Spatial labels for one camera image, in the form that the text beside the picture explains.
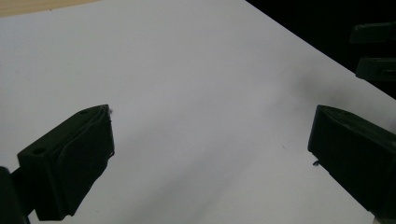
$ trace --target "white table surface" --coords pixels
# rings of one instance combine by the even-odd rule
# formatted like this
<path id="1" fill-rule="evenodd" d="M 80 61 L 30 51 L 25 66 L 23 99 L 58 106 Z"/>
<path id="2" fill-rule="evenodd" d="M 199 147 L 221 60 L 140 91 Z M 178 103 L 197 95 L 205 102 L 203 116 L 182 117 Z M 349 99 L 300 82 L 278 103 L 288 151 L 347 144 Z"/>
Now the white table surface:
<path id="1" fill-rule="evenodd" d="M 395 100 L 243 0 L 104 0 L 1 18 L 0 99 L 11 172 L 77 111 L 114 110 L 116 155 L 61 223 L 370 224 L 312 165 L 316 106 L 396 132 Z"/>

